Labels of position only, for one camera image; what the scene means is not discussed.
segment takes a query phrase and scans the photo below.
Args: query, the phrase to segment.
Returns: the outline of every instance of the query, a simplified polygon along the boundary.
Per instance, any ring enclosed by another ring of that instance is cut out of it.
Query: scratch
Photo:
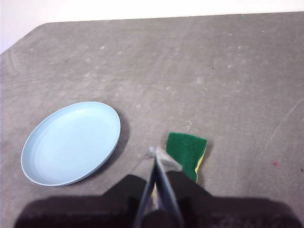
[[[257,160],[256,160],[256,163],[255,163],[255,165],[254,165],[254,167],[253,167],[253,169],[252,169],[252,171],[251,171],[251,173],[250,173],[250,175],[249,175],[248,184],[250,183],[252,174],[253,174],[254,171],[255,171],[255,168],[256,168],[256,166],[257,166],[257,164],[258,164],[258,161],[261,159],[262,155],[264,154],[264,152],[265,152],[267,146],[269,145],[269,143],[272,141],[272,139],[273,139],[273,137],[275,136],[276,132],[279,130],[279,128],[281,127],[282,123],[285,122],[285,120],[288,118],[288,116],[291,114],[291,112],[292,112],[292,111],[293,111],[293,110],[294,110],[302,101],[304,101],[304,97],[303,97],[298,103],[296,103],[296,104],[293,106],[293,108],[289,111],[289,113],[284,117],[284,119],[280,122],[280,124],[276,127],[275,131],[272,133],[270,139],[268,140],[268,142],[266,143],[265,147],[263,148],[262,152],[260,153],[259,157],[258,157]]]

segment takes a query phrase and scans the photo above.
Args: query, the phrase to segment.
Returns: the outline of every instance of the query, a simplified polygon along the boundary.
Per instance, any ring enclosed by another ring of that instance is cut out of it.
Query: sponge
[[[207,140],[190,134],[169,134],[167,153],[182,165],[183,172],[193,181],[198,181],[198,169],[203,160]]]

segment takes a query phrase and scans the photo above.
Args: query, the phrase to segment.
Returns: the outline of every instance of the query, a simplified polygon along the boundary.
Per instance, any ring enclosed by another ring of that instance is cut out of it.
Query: green scouring pad
[[[207,140],[190,134],[173,133],[168,137],[166,151],[193,181],[198,180],[198,169],[203,160]]]

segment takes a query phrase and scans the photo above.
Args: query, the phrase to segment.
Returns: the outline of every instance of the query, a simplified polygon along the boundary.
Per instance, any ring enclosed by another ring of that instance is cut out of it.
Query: plate
[[[43,120],[26,140],[21,167],[34,183],[61,186],[100,168],[120,135],[116,111],[100,102],[64,107]]]

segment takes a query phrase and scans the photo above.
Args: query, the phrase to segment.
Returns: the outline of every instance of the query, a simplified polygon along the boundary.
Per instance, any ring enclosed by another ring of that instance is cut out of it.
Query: white wall
[[[304,11],[304,0],[1,0],[1,52],[56,21]]]

